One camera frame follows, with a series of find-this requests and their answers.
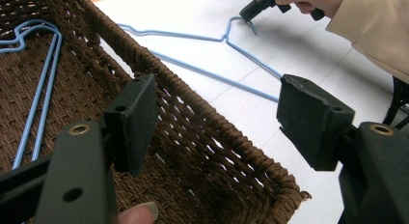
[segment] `white tabletop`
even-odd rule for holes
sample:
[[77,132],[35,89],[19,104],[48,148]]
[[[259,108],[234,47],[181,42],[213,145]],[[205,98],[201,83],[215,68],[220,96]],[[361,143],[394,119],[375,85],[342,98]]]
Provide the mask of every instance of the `white tabletop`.
[[[228,21],[252,0],[103,0],[96,5],[115,22],[138,30],[162,30],[221,38]],[[392,98],[392,77],[353,50],[350,43],[325,31],[330,21],[300,14],[295,6],[286,14],[267,9],[249,25],[234,21],[231,42],[251,52],[280,73],[309,78],[356,111],[354,125],[381,122]],[[171,37],[133,36],[151,50],[220,74],[233,81],[278,96],[277,77],[250,61],[225,42]],[[313,195],[290,223],[338,223],[343,210],[336,172],[315,172],[279,131],[277,103],[164,61],[219,113],[243,131],[294,175],[302,190]]]

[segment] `sleeve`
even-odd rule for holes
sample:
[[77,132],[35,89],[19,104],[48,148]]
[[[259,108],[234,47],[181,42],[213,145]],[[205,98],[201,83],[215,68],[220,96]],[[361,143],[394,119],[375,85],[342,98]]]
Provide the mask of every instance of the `sleeve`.
[[326,30],[409,83],[409,0],[343,0]]

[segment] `hand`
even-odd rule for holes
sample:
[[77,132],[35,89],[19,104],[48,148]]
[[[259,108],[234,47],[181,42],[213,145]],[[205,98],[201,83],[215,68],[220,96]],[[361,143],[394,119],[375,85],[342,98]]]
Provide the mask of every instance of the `hand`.
[[324,11],[325,15],[333,18],[341,5],[342,0],[276,0],[277,5],[295,3],[303,14],[310,14],[315,8]]
[[158,208],[154,202],[144,203],[122,212],[120,224],[152,224],[157,219]]

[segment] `white tiled floor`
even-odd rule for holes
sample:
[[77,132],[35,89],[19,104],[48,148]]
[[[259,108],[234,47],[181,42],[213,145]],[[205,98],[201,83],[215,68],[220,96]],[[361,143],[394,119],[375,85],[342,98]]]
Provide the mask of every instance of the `white tiled floor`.
[[[96,4],[114,21],[140,30],[159,29],[220,38],[230,17],[251,0],[105,0]],[[349,42],[325,31],[329,19],[315,22],[296,8],[281,14],[277,8],[258,15],[255,36],[236,21],[231,41],[265,61],[280,73],[311,79],[356,111],[354,125],[381,122],[392,98],[392,77],[351,49]],[[280,81],[225,43],[165,37],[135,37],[152,50],[184,60],[254,87],[273,96]],[[313,198],[302,204],[290,223],[338,223],[343,209],[336,172],[317,173],[279,131],[277,103],[165,64],[207,99],[219,113],[242,130],[253,143],[281,162],[302,190]]]

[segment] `woven texture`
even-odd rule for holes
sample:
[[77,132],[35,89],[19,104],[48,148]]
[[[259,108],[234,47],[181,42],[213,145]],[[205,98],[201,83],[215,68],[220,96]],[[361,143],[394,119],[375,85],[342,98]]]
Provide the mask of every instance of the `woven texture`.
[[[33,18],[64,36],[41,155],[58,131],[99,120],[130,79],[100,46],[103,38],[135,75],[154,73],[159,123],[141,175],[114,173],[118,210],[155,201],[155,223],[287,223],[303,193],[280,163],[193,92],[89,0],[0,0],[0,40]],[[52,35],[30,35],[18,53],[0,55],[0,174],[11,170]],[[26,148],[29,162],[39,118]]]

